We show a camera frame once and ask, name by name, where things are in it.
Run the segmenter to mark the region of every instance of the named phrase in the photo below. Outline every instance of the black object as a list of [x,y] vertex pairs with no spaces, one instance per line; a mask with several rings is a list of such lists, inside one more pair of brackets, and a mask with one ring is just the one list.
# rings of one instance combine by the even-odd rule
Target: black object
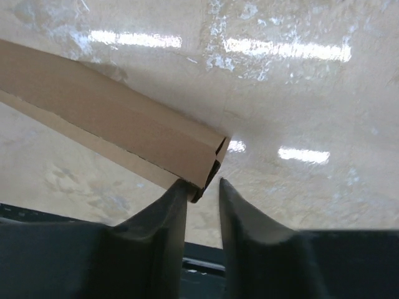
[[189,193],[116,227],[0,204],[0,298],[399,298],[398,231],[295,231],[222,179],[222,251],[185,244]]

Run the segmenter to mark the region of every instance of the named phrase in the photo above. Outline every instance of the cardboard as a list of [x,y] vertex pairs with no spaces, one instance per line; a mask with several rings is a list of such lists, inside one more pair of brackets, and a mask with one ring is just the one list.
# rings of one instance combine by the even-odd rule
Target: cardboard
[[229,138],[73,60],[0,40],[0,99],[138,175],[198,200]]

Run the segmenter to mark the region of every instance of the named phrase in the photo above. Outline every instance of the worn surface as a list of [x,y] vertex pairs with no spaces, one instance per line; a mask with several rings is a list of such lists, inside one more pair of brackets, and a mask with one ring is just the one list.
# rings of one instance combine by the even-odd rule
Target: worn surface
[[[399,3],[5,0],[0,38],[233,136],[220,175],[291,227],[398,227]],[[0,106],[2,201],[115,224],[163,190]],[[187,240],[220,246],[216,180]]]

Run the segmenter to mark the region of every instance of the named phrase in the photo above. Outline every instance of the cardboard box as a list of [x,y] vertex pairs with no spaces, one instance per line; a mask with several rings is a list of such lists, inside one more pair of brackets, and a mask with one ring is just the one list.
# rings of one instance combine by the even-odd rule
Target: cardboard box
[[0,99],[102,156],[197,201],[229,138],[73,60],[0,40]]

